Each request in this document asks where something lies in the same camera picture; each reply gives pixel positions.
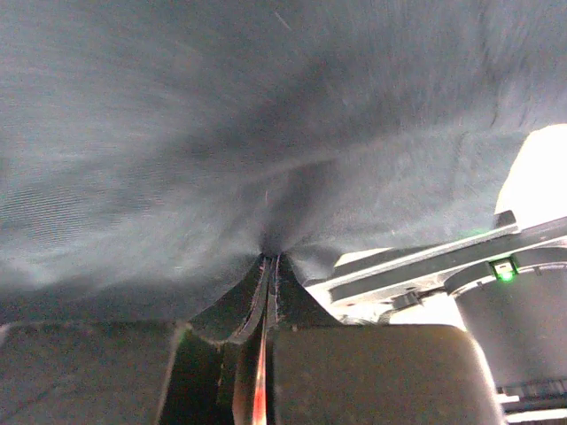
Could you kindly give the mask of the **black t shirt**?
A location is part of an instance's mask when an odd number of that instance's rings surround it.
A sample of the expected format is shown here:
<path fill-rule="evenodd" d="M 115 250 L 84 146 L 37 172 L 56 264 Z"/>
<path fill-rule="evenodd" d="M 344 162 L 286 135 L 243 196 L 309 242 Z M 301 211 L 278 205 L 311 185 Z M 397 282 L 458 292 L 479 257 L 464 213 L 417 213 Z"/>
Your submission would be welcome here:
<path fill-rule="evenodd" d="M 563 1 L 4 1 L 1 320 L 190 318 L 261 254 L 483 233 Z"/>

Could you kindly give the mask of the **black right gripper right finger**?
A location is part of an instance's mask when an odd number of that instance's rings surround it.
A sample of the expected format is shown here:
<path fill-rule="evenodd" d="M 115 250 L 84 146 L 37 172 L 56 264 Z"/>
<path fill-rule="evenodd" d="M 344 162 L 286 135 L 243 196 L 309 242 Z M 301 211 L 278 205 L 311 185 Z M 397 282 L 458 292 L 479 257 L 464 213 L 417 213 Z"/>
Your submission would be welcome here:
<path fill-rule="evenodd" d="M 345 325 L 269 259 L 271 424 L 502 424 L 478 343 L 449 325 Z"/>

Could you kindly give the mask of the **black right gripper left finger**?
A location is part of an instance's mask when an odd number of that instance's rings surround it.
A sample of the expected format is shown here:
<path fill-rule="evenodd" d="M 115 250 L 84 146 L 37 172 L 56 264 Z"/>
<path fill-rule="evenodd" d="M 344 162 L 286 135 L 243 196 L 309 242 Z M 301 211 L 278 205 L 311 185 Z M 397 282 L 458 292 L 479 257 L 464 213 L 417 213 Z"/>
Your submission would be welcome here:
<path fill-rule="evenodd" d="M 268 260 L 191 321 L 1 330 L 4 424 L 256 424 Z"/>

